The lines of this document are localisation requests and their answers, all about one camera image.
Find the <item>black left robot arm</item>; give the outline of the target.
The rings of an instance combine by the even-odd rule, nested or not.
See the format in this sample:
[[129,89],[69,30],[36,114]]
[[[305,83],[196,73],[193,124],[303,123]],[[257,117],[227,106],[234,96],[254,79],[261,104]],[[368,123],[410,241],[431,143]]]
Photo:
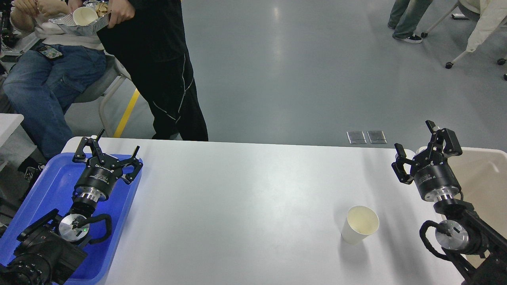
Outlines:
[[51,159],[1,238],[2,285],[94,285],[108,270],[143,162],[83,137]]

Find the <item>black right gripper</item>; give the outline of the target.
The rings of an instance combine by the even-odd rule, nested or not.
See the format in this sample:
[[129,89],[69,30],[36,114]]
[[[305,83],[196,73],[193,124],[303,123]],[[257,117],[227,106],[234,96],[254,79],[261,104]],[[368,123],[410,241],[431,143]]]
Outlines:
[[[461,186],[448,164],[448,158],[463,154],[461,145],[453,130],[439,128],[431,120],[425,121],[431,132],[431,139],[425,150],[425,159],[417,162],[408,159],[401,144],[394,144],[395,162],[391,164],[398,180],[404,184],[416,184],[422,200],[436,202],[438,197],[455,196],[461,192]],[[410,165],[410,174],[404,165]]]

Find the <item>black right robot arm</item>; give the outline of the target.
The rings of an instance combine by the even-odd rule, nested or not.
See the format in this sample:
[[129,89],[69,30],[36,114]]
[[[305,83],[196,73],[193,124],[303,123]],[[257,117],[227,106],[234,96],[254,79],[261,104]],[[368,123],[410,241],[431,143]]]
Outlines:
[[455,196],[462,188],[448,159],[463,151],[453,130],[439,128],[427,120],[431,139],[426,148],[412,159],[401,144],[395,144],[395,162],[391,164],[398,180],[415,183],[424,201],[433,202],[442,222],[425,221],[419,236],[435,257],[451,262],[463,276],[465,285],[505,285],[506,239],[484,222],[474,206]]

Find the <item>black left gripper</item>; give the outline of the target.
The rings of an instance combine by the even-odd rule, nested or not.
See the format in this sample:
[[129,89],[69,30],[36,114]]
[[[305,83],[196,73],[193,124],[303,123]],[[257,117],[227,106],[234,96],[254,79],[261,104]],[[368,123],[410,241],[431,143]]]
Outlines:
[[[91,193],[94,196],[94,201],[109,199],[116,182],[120,179],[127,185],[131,184],[143,167],[143,163],[136,157],[140,146],[136,146],[132,156],[125,160],[105,155],[98,142],[104,132],[105,129],[101,129],[95,139],[82,137],[72,158],[74,163],[85,163],[84,148],[90,148],[92,157],[86,162],[86,167],[74,186],[74,190],[78,196],[83,196],[83,193]],[[132,172],[125,173],[123,168],[129,166],[133,166]]]

